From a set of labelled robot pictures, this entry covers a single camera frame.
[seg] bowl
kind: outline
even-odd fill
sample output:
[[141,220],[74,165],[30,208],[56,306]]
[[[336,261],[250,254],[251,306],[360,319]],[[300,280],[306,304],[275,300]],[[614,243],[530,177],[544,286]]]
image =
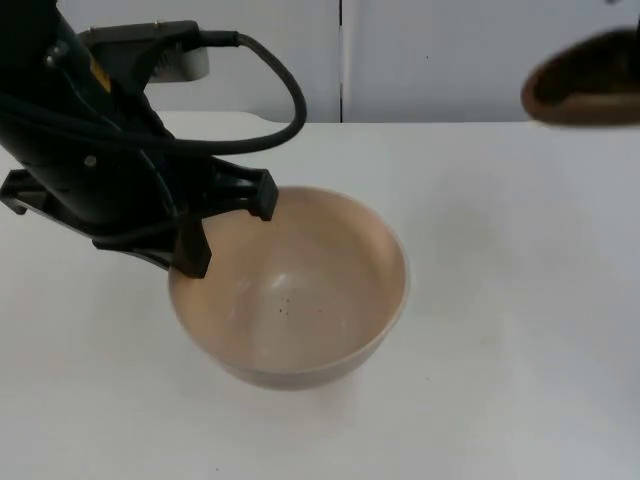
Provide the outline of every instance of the bowl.
[[223,368],[254,385],[303,389],[361,365],[398,319],[405,256],[374,211],[335,192],[280,189],[271,222],[245,211],[203,221],[204,279],[169,273],[175,312]]

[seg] black cable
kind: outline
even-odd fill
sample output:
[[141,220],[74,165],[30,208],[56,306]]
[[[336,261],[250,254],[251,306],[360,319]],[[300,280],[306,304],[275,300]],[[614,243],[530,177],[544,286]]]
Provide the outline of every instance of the black cable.
[[201,41],[203,47],[242,45],[252,50],[269,65],[287,87],[295,107],[293,121],[279,132],[247,140],[179,140],[117,132],[99,124],[44,109],[5,93],[0,93],[0,117],[28,128],[76,141],[117,147],[123,150],[161,151],[175,156],[237,155],[259,152],[282,145],[302,129],[307,119],[307,104],[302,90],[293,75],[269,50],[253,38],[237,32],[202,32]]

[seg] white tabletop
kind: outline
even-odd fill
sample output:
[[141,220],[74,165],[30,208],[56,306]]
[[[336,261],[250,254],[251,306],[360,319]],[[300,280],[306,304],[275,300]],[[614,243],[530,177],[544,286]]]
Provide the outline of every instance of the white tabletop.
[[316,124],[234,160],[396,229],[412,292],[380,350],[321,389],[245,385],[183,333],[162,270],[1,208],[0,477],[640,478],[640,134]]

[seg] cabinet door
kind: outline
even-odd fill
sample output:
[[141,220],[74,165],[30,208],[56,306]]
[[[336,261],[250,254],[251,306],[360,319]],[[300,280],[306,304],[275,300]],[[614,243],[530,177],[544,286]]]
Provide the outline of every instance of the cabinet door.
[[[239,30],[262,42],[300,82],[313,121],[339,118],[340,51],[337,0],[60,0],[78,31],[161,20],[196,20],[203,29]],[[289,94],[245,48],[209,51],[211,73],[193,83],[150,85],[160,110],[237,110],[287,121]]]
[[343,0],[345,121],[525,118],[529,71],[564,45],[635,23],[636,2]]

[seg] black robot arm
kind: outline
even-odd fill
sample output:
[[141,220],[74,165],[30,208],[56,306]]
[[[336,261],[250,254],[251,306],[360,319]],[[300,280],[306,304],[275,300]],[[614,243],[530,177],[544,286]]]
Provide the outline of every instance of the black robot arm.
[[[0,11],[12,19],[0,30],[0,45],[12,44],[5,37],[39,30],[21,53],[0,50],[0,144],[25,167],[7,177],[2,202],[82,233],[99,249],[196,278],[206,274],[211,258],[202,218],[245,209],[271,219],[278,190],[269,172],[212,156],[272,148],[304,125],[298,84],[264,47],[237,32],[201,32],[195,22],[76,35],[54,0],[18,3],[17,9],[0,7],[12,10]],[[29,15],[36,8],[43,12],[37,18]],[[231,46],[252,49],[283,80],[294,120],[255,139],[173,138],[150,107],[145,86],[200,78],[208,71],[203,48]]]

